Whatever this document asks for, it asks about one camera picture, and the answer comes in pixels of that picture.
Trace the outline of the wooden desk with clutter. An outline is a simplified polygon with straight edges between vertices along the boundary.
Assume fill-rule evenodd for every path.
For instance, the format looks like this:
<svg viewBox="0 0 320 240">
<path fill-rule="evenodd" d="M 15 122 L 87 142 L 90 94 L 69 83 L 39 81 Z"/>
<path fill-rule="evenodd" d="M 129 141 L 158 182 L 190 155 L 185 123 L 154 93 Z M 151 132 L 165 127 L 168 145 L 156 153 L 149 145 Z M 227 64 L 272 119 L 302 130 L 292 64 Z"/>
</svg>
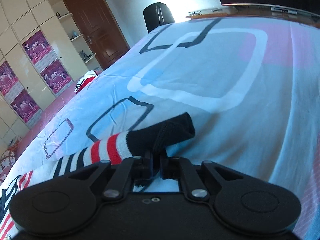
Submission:
<svg viewBox="0 0 320 240">
<path fill-rule="evenodd" d="M 297 22 L 319 29 L 319 14 L 290 7 L 268 4 L 235 3 L 217 8 L 189 12 L 186 18 L 195 20 L 213 17 L 264 17 Z"/>
</svg>

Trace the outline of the purple poster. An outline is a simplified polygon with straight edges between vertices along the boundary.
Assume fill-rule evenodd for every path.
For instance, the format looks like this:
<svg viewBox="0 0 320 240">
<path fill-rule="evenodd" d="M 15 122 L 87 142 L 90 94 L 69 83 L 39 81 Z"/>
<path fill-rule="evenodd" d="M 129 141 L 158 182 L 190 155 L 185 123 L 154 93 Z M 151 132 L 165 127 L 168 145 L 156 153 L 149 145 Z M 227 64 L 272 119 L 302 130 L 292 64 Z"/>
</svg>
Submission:
<svg viewBox="0 0 320 240">
<path fill-rule="evenodd" d="M 23 90 L 18 77 L 15 75 L 7 61 L 0 67 L 1 94 L 8 104 L 11 104 Z"/>
<path fill-rule="evenodd" d="M 16 96 L 11 106 L 29 128 L 33 128 L 36 125 L 43 113 L 42 109 L 25 89 Z"/>
<path fill-rule="evenodd" d="M 57 60 L 55 52 L 41 30 L 27 39 L 23 43 L 23 48 L 38 73 L 41 73 L 53 61 Z"/>
<path fill-rule="evenodd" d="M 55 95 L 60 95 L 73 82 L 59 60 L 53 61 L 41 72 L 41 76 Z"/>
</svg>

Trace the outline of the cream wardrobe with cabinets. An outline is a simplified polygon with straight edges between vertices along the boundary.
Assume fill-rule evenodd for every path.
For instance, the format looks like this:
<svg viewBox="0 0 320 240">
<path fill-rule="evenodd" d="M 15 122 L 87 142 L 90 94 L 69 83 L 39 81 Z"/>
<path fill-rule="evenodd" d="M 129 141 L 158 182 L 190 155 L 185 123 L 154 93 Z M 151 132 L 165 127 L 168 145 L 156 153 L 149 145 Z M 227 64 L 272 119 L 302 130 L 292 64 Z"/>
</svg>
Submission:
<svg viewBox="0 0 320 240">
<path fill-rule="evenodd" d="M 63 0 L 1 0 L 1 146 L 25 136 L 74 81 L 99 68 Z"/>
</svg>

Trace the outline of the purple poster lower right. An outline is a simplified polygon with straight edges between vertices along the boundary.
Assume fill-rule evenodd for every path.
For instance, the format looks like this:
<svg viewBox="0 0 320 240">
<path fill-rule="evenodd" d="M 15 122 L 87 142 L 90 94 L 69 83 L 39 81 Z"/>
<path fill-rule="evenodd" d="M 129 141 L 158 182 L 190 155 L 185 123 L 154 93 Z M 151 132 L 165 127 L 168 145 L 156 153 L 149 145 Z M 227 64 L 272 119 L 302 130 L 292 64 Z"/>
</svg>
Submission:
<svg viewBox="0 0 320 240">
<path fill-rule="evenodd" d="M 60 95 L 73 82 L 59 60 L 53 61 L 41 72 L 41 76 L 55 95 Z"/>
</svg>

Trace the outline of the purple poster lower left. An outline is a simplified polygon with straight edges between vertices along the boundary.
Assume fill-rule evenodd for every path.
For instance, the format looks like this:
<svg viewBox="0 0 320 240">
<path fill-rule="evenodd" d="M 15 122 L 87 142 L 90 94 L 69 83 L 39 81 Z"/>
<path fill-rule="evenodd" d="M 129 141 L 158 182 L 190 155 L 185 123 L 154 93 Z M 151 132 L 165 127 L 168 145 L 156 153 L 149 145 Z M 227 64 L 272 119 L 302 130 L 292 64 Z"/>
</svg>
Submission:
<svg viewBox="0 0 320 240">
<path fill-rule="evenodd" d="M 25 89 L 16 96 L 11 106 L 29 128 L 33 128 L 36 125 L 43 113 L 42 109 Z"/>
</svg>

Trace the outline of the black office chair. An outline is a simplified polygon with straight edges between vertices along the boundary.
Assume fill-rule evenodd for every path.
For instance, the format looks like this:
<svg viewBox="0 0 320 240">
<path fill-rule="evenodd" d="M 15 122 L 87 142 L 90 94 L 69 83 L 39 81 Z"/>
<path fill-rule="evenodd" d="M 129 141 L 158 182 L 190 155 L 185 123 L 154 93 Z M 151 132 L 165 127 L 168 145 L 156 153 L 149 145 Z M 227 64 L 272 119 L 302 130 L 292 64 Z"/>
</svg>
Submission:
<svg viewBox="0 0 320 240">
<path fill-rule="evenodd" d="M 143 10 L 146 28 L 150 33 L 161 25 L 175 23 L 173 15 L 164 3 L 152 3 Z"/>
</svg>

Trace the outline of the red and white clothes pile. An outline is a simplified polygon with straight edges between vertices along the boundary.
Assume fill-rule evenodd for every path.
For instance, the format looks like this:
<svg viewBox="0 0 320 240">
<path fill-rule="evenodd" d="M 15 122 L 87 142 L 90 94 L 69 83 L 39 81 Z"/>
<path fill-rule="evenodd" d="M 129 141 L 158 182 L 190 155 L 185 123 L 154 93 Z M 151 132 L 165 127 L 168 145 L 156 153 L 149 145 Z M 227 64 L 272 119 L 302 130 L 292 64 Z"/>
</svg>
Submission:
<svg viewBox="0 0 320 240">
<path fill-rule="evenodd" d="M 76 83 L 75 94 L 78 94 L 81 90 L 83 90 L 89 83 L 91 83 L 97 76 L 98 72 L 96 70 L 88 71 L 80 80 Z"/>
</svg>

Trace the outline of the light blue patterned bedsheet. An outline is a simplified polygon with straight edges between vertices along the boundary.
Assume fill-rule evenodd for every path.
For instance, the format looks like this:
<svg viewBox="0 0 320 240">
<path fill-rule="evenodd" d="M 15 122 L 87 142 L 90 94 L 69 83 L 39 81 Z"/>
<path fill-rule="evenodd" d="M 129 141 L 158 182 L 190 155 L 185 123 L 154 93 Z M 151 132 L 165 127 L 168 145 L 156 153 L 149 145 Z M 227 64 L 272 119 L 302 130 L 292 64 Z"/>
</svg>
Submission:
<svg viewBox="0 0 320 240">
<path fill-rule="evenodd" d="M 1 185 L 1 239 L 23 188 L 131 155 L 131 131 L 189 113 L 195 137 L 167 150 L 211 160 L 292 191 L 294 228 L 319 239 L 319 29 L 263 17 L 156 28 L 44 125 Z"/>
</svg>

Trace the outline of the purple poster upper left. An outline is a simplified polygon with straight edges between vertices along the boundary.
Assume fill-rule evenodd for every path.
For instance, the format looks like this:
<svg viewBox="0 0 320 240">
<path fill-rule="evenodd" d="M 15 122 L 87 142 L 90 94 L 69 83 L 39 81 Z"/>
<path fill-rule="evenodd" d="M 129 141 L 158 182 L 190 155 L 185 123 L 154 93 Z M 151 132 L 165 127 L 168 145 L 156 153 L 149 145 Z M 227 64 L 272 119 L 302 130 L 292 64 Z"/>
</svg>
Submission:
<svg viewBox="0 0 320 240">
<path fill-rule="evenodd" d="M 11 104 L 23 90 L 18 77 L 15 75 L 7 61 L 0 67 L 1 94 L 8 104 Z"/>
</svg>

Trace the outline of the striped sock black toe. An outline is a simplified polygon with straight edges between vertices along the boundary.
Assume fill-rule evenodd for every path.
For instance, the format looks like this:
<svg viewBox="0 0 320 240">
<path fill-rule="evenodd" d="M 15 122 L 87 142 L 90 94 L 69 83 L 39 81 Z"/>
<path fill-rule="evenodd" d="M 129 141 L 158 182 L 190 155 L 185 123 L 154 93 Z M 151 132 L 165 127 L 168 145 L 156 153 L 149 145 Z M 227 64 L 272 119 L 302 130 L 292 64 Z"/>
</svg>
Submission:
<svg viewBox="0 0 320 240">
<path fill-rule="evenodd" d="M 143 157 L 148 152 L 156 152 L 194 136 L 195 128 L 191 117 L 184 113 L 147 128 L 125 131 L 98 140 L 83 150 L 17 176 L 1 190 L 1 239 L 13 239 L 17 235 L 9 207 L 13 196 L 23 189 L 100 161 L 118 165 L 126 158 Z"/>
</svg>

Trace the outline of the brown wooden door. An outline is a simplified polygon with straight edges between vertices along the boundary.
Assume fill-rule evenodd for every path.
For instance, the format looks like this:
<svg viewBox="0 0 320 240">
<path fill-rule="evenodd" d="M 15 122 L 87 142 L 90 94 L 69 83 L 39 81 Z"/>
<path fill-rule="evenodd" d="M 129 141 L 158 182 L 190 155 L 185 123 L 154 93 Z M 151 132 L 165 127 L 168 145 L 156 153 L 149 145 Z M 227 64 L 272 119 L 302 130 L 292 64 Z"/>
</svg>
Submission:
<svg viewBox="0 0 320 240">
<path fill-rule="evenodd" d="M 129 51 L 105 0 L 63 0 L 103 70 Z"/>
</svg>

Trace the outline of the purple poster upper right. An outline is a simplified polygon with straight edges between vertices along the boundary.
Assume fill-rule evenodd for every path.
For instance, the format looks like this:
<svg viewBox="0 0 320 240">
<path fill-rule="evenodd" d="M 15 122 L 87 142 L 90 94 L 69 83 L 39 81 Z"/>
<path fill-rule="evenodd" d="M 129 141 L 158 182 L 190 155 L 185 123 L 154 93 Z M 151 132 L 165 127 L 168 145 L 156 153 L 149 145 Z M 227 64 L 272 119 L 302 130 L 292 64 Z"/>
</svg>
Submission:
<svg viewBox="0 0 320 240">
<path fill-rule="evenodd" d="M 41 30 L 27 39 L 23 43 L 23 48 L 38 73 L 41 73 L 53 61 L 57 60 L 55 52 Z"/>
</svg>

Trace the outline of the patterned white pillow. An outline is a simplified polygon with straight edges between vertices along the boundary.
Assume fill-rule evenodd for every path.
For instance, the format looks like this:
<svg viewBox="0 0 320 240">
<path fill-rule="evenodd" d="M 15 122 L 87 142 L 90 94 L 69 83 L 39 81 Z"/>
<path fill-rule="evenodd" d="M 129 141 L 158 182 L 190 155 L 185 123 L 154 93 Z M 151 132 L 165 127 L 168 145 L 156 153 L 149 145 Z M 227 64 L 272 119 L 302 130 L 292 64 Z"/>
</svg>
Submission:
<svg viewBox="0 0 320 240">
<path fill-rule="evenodd" d="M 1 175 L 0 175 L 0 185 L 3 184 L 7 178 L 11 168 L 16 163 L 17 160 L 17 151 L 19 148 L 20 139 L 17 138 L 15 142 L 9 146 L 4 153 L 1 155 Z"/>
</svg>

